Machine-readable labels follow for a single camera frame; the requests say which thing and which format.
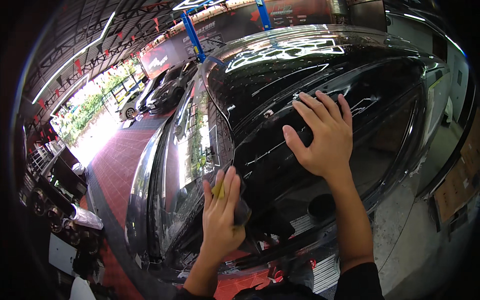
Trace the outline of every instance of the ceiling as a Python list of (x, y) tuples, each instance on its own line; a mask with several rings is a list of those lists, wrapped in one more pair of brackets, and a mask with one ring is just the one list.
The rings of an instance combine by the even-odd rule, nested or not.
[[(48, 120), (57, 103), (69, 96), (66, 94), (84, 85), (79, 81), (85, 75), (93, 79), (110, 66), (131, 58), (131, 54), (172, 27), (174, 19), (180, 20), (182, 10), (172, 8), (181, 2), (66, 0), (53, 14), (26, 78), (22, 106), (23, 111), (29, 112), (27, 117), (34, 119), (36, 115), (38, 120)], [(75, 56), (89, 44), (92, 45)]]

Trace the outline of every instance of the white car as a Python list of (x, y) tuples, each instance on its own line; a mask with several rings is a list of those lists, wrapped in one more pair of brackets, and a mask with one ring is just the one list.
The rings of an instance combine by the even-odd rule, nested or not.
[(118, 114), (120, 122), (131, 119), (135, 116), (135, 100), (140, 95), (140, 93), (141, 91), (131, 93), (130, 95), (126, 96), (119, 104), (118, 109), (115, 112)]

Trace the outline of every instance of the sleeve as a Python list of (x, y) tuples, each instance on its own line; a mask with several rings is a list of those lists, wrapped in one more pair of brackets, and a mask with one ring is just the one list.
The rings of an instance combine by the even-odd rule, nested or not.
[(215, 300), (213, 297), (204, 297), (204, 296), (195, 296), (192, 295), (189, 291), (182, 288), (181, 290), (177, 291), (173, 300)]
[(384, 300), (375, 263), (359, 264), (340, 276), (335, 300), (347, 299)]

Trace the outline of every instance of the car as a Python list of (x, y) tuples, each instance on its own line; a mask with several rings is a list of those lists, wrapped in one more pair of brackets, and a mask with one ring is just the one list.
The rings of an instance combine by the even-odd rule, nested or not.
[(130, 93), (119, 104), (115, 112), (117, 113), (117, 116), (120, 122), (123, 122), (125, 120), (131, 119), (134, 117), (135, 103), (140, 93), (141, 93), (140, 91)]
[(161, 281), (183, 283), (202, 243), (202, 180), (213, 184), (231, 165), (251, 216), (219, 279), (305, 253), (325, 259), (337, 249), (335, 209), (325, 203), (323, 217), (310, 221), (309, 202), (330, 191), (285, 144), (286, 124), (305, 145), (313, 140), (292, 101), (301, 91), (315, 97), (321, 90), (334, 101), (345, 95), (353, 115), (350, 167), (370, 214), (428, 151), (448, 94), (428, 92), (434, 85), (450, 85), (444, 61), (362, 27), (275, 29), (215, 50), (141, 156), (125, 222), (132, 259)]
[(146, 104), (148, 96), (151, 95), (151, 93), (162, 84), (162, 80), (165, 78), (165, 74), (167, 74), (168, 69), (165, 71), (161, 72), (157, 77), (152, 78), (148, 81), (146, 84), (144, 90), (142, 91), (142, 94), (137, 98), (137, 102), (135, 104), (135, 109), (139, 113), (144, 113), (148, 111), (148, 107)]
[(195, 72), (197, 72), (195, 60), (183, 61), (171, 67), (162, 84), (147, 98), (146, 105), (149, 113), (155, 115), (166, 108), (174, 108)]

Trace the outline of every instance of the garage floor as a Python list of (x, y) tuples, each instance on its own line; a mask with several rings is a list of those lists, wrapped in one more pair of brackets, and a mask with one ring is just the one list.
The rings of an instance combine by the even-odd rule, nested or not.
[[(133, 175), (142, 151), (155, 130), (169, 114), (144, 115), (129, 128), (121, 126), (88, 166), (88, 209), (102, 218), (106, 243), (102, 249), (105, 263), (104, 286), (113, 286), (119, 299), (171, 299), (175, 288), (158, 282), (140, 270), (130, 258), (124, 243), (125, 214)], [(267, 271), (248, 277), (219, 282), (215, 297), (232, 299), (241, 289), (268, 284)]]

